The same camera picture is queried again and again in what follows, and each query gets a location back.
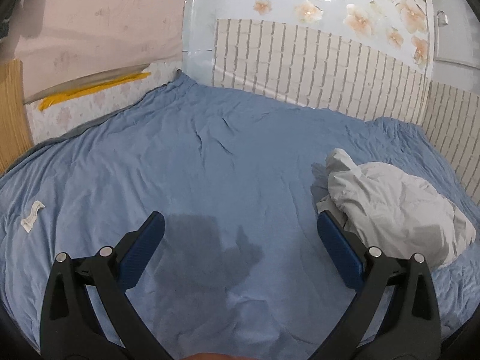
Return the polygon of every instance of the yellow tape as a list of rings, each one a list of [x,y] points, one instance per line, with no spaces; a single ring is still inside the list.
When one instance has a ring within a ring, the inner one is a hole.
[[[103,91],[108,88],[112,88],[117,85],[122,85],[125,83],[130,83],[131,81],[136,81],[136,80],[142,80],[148,76],[150,76],[152,73],[135,73],[135,74],[129,74],[126,76],[121,76],[118,77],[117,79],[114,79],[112,81],[105,82],[100,85],[92,85],[92,86],[84,86],[81,88],[76,88],[72,89],[70,91],[65,91],[62,93],[57,93],[51,96],[46,97],[45,99],[42,100],[40,105],[38,106],[38,109],[40,111],[43,111],[47,109],[48,107],[51,107],[54,104],[62,103],[67,100],[71,99],[76,99],[78,97],[86,96],[86,95],[91,95],[92,93],[97,93],[100,91]]]

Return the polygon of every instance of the bed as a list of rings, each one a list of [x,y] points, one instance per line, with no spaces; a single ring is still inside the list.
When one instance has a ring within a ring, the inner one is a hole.
[[[363,122],[180,74],[134,106],[35,147],[0,178],[3,306],[38,348],[55,255],[92,255],[159,211],[165,238],[127,296],[174,358],[308,358],[354,296],[316,233],[323,165],[337,147],[357,164],[425,178],[479,228],[480,208],[419,126]],[[45,208],[27,233],[20,221],[36,200]],[[478,306],[479,251],[477,241],[433,272],[444,339],[457,338]],[[91,296],[107,337],[120,343]]]

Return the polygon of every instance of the blue gripper pad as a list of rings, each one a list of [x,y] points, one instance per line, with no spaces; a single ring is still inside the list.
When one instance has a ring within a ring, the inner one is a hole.
[[[138,236],[135,242],[118,264],[117,284],[123,291],[137,285],[140,276],[142,276],[153,253],[160,244],[165,234],[165,219],[163,215],[159,212],[154,212],[140,229],[127,233],[126,237],[129,235],[135,237],[136,233],[138,233]]]
[[[360,290],[364,284],[363,264],[342,230],[327,213],[321,212],[317,219],[317,231],[345,285]]]

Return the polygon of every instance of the clear tape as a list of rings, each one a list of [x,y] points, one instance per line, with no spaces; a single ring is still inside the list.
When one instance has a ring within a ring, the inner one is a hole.
[[[183,71],[212,85],[217,0],[186,0],[183,19]]]

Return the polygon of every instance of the bed sheet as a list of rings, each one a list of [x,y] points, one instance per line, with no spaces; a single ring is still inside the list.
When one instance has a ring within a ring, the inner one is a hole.
[[[182,75],[0,179],[1,300],[38,345],[54,256],[93,255],[156,210],[166,217],[165,238],[127,296],[174,358],[306,359],[354,296],[316,232],[325,158],[337,147],[357,164],[386,162],[425,178],[479,228],[480,209],[419,127],[365,123]],[[26,233],[20,221],[35,200],[45,208]],[[444,337],[478,304],[479,263],[476,242],[433,273]],[[92,295],[107,336],[119,343]]]

